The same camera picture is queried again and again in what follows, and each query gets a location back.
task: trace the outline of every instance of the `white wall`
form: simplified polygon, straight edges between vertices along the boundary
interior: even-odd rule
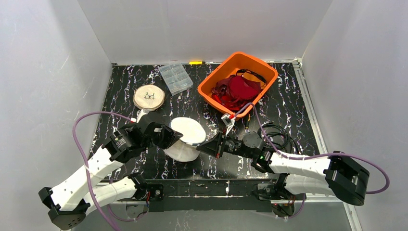
[[[38,191],[81,165],[74,119],[100,110],[111,65],[76,0],[1,1],[0,227],[59,230]],[[89,149],[97,118],[79,125]]]
[[[367,231],[408,227],[408,2],[335,0],[304,55],[304,72],[329,150],[358,154],[391,178],[357,207]],[[373,168],[369,190],[385,180]]]
[[[332,0],[78,0],[109,60],[301,57]]]

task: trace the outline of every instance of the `gray floor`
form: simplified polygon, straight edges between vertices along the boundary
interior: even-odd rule
[[[127,218],[125,205],[112,205],[112,208],[118,216]],[[254,211],[167,211],[149,213],[137,223],[118,224],[123,231],[351,231],[343,203],[306,203],[302,213],[288,222],[271,215]],[[111,230],[98,211],[72,229]]]

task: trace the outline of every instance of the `black marble table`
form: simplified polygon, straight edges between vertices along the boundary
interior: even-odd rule
[[[292,63],[270,64],[278,71],[278,79],[267,94],[256,105],[262,123],[273,121],[286,128],[297,142],[301,152],[307,155],[319,154],[315,136],[307,116],[305,104],[298,87]],[[134,91],[143,85],[154,84],[166,93],[164,104],[156,110],[167,123],[171,119],[184,116],[200,122],[207,132],[207,138],[214,136],[219,128],[224,128],[222,114],[207,104],[197,91],[197,86],[218,64],[184,65],[193,81],[193,88],[171,96],[166,84],[159,75],[157,65],[115,66],[103,103],[103,111],[112,111],[129,117],[136,117],[139,109],[134,105]],[[249,130],[256,131],[258,124],[252,115]],[[101,115],[94,136],[91,155],[102,142],[125,120]],[[242,138],[245,133],[243,119],[237,122],[233,132]],[[130,173],[139,172],[145,179],[203,180],[203,179],[269,179],[251,167],[251,160],[224,154],[215,159],[204,153],[192,162],[181,163],[165,155],[159,148],[151,148],[130,160],[111,176],[115,180]]]

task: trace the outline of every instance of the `red fabric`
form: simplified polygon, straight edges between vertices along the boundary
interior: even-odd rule
[[[260,92],[259,82],[245,79],[243,76],[231,75],[217,82],[212,89],[212,98],[231,111],[239,111],[245,104],[254,100]]]

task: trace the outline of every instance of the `white lid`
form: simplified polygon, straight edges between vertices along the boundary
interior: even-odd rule
[[[154,111],[165,101],[165,92],[153,84],[144,85],[135,91],[133,102],[139,109]]]
[[[205,130],[199,122],[187,117],[177,117],[170,122],[171,129],[180,132],[181,141],[188,144],[199,144],[205,141]]]

